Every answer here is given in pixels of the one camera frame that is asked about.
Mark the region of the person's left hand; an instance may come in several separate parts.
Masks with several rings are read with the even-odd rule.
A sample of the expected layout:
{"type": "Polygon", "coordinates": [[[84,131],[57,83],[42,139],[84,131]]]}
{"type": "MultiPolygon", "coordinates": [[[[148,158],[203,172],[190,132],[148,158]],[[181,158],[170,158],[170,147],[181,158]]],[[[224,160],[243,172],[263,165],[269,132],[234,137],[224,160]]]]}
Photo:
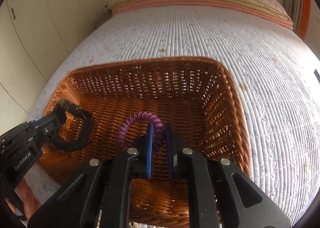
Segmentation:
{"type": "Polygon", "coordinates": [[[24,214],[27,220],[41,207],[41,203],[33,194],[32,189],[27,184],[25,178],[22,178],[17,186],[18,194],[23,202],[24,214]]]}

